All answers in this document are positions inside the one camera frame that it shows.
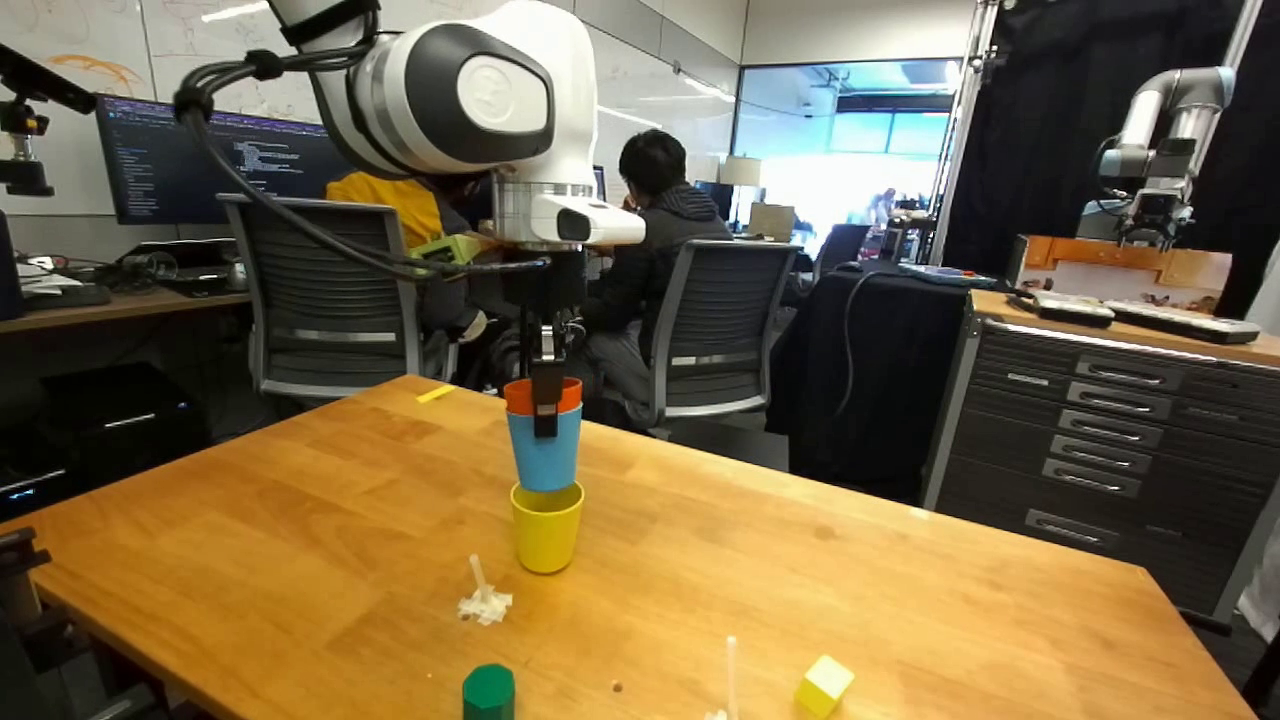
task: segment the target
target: yellow cup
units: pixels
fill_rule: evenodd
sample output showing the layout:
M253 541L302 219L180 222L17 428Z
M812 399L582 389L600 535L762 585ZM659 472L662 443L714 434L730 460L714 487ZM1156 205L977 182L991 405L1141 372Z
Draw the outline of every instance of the yellow cup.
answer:
M585 497L577 483L556 492L530 492L520 483L511 488L516 556L526 570L550 575L568 566Z

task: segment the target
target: gray cabinet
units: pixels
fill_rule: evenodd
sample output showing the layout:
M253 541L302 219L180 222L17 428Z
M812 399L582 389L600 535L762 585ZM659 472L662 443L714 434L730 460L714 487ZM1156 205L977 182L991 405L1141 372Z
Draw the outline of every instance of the gray cabinet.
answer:
M924 505L1140 565L1226 621L1277 479L1280 372L972 316Z

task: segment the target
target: drawer handle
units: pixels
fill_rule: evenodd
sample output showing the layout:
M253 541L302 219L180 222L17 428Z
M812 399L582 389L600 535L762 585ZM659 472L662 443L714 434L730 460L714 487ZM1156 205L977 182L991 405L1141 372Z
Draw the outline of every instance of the drawer handle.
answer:
M1055 536L1062 536L1064 538L1070 538L1070 539L1074 539L1074 541L1087 542L1089 544L1102 544L1103 543L1102 538L1093 537L1093 536L1087 536L1084 533L1078 533L1075 530L1069 530L1069 529L1066 529L1066 528L1064 528L1061 525L1055 525L1053 523L1051 523L1051 521L1048 521L1048 520L1046 520L1043 518L1037 518L1036 519L1036 527L1039 528L1039 529L1042 529L1042 530L1044 530L1044 532L1047 532L1047 533L1053 533Z
M1114 437L1116 439L1126 439L1129 442L1142 442L1142 436L1138 433L1121 433L1120 430L1112 430L1111 428L1103 428L1101 425L1093 425L1083 420L1071 420L1071 427L1078 430L1084 430L1087 433L1094 433L1106 437Z
M1133 468L1133 462L1128 460L1116 460L1115 457L1107 457L1106 455L1085 452L1074 445L1062 446L1062 455L1070 455L1071 457L1079 457L1080 460L1093 460L1094 462L1106 462L1107 465L1115 465L1116 468Z
M1101 491L1106 491L1106 492L1124 492L1124 488L1120 487L1120 486L1114 486L1114 484L1110 484L1110 483L1100 483L1097 480L1091 480L1088 478L1082 478L1080 475L1075 475L1073 473L1068 473L1066 470L1064 470L1061 468L1059 468L1057 470L1055 470L1053 474L1057 475L1057 478L1060 480L1065 480L1068 483L1071 483L1073 486L1082 486L1082 487L1087 487L1087 488L1091 488L1091 489L1101 489Z
M1089 374L1112 380L1146 383L1149 386L1165 384L1166 382L1166 379L1160 375L1148 375L1147 373L1138 373L1134 370L1120 370L1117 368L1107 368L1106 365L1089 365Z
M1128 410L1129 413L1153 413L1155 409L1149 405L1139 405L1137 402L1125 402L1123 400L1111 400L1108 397L1102 397L1094 392L1082 392L1080 400L1097 405L1098 407L1111 407L1114 410Z

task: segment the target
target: blue cup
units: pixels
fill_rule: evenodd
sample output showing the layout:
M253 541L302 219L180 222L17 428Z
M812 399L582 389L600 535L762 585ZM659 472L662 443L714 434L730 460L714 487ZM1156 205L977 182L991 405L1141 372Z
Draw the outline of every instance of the blue cup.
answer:
M577 477L577 441L582 434L582 406L561 413L559 433L552 438L534 436L534 418L507 413L511 447L516 451L520 486L529 492L558 492Z

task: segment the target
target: person in yellow shirt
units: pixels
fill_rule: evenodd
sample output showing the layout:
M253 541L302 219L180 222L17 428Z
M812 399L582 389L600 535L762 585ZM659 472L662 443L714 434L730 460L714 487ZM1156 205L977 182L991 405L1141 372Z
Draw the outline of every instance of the person in yellow shirt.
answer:
M444 236L471 231L467 220L451 205L451 196L465 199L474 192L476 178L454 176L430 178L434 187L445 195L438 200L424 179L388 181L369 173L351 173L325 187L325 200L387 205L399 214L404 233L404 251L408 252Z

